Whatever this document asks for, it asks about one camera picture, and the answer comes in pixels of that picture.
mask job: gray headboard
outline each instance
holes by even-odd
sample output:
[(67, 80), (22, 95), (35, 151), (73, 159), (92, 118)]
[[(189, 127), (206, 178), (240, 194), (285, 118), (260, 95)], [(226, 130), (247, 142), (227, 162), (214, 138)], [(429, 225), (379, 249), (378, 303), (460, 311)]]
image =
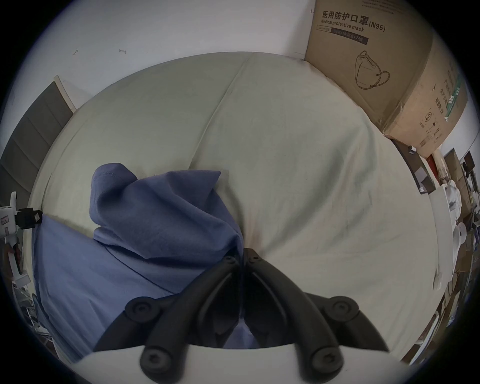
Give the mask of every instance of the gray headboard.
[(0, 206), (16, 191), (17, 209), (27, 207), (43, 159), (72, 115), (55, 82), (25, 112), (0, 158)]

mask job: red object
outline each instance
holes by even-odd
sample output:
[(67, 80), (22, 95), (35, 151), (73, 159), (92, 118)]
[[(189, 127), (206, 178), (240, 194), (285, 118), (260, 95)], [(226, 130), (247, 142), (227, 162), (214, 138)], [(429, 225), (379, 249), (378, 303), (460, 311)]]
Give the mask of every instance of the red object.
[(433, 175), (437, 179), (437, 181), (440, 183), (440, 180), (438, 179), (438, 170), (437, 170), (437, 165), (435, 164), (435, 160), (433, 159), (433, 156), (430, 155), (427, 157), (427, 163), (430, 166), (430, 169), (433, 172)]

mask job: mask illustration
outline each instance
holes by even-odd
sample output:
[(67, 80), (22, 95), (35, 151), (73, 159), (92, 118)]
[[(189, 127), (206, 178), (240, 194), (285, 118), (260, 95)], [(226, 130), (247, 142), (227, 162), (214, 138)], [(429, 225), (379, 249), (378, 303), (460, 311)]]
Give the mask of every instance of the mask illustration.
[(385, 84), (390, 79), (390, 73), (382, 71), (367, 51), (362, 51), (355, 62), (355, 81), (361, 89), (371, 89)]

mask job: white bed sheet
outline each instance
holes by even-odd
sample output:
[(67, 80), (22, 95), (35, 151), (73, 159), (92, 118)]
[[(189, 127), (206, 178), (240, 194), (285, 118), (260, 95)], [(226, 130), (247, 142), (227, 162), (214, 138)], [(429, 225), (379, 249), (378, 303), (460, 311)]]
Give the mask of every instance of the white bed sheet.
[(221, 170), (245, 246), (306, 292), (352, 297), (399, 359), (440, 301), (428, 196), (361, 108), (302, 60), (215, 53), (118, 81), (58, 136), (31, 206), (92, 236), (90, 180), (111, 162), (138, 178)]

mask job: blue cloth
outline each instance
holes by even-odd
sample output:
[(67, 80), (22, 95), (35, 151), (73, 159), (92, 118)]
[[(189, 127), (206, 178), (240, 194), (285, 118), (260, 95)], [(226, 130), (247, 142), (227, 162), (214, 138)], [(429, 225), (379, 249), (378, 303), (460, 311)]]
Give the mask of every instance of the blue cloth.
[[(92, 177), (93, 239), (44, 215), (32, 234), (37, 315), (70, 360), (92, 351), (129, 300), (179, 293), (229, 250), (243, 253), (214, 190), (219, 176), (187, 170), (137, 180), (106, 164)], [(253, 345), (239, 340), (243, 347), (231, 348)]]

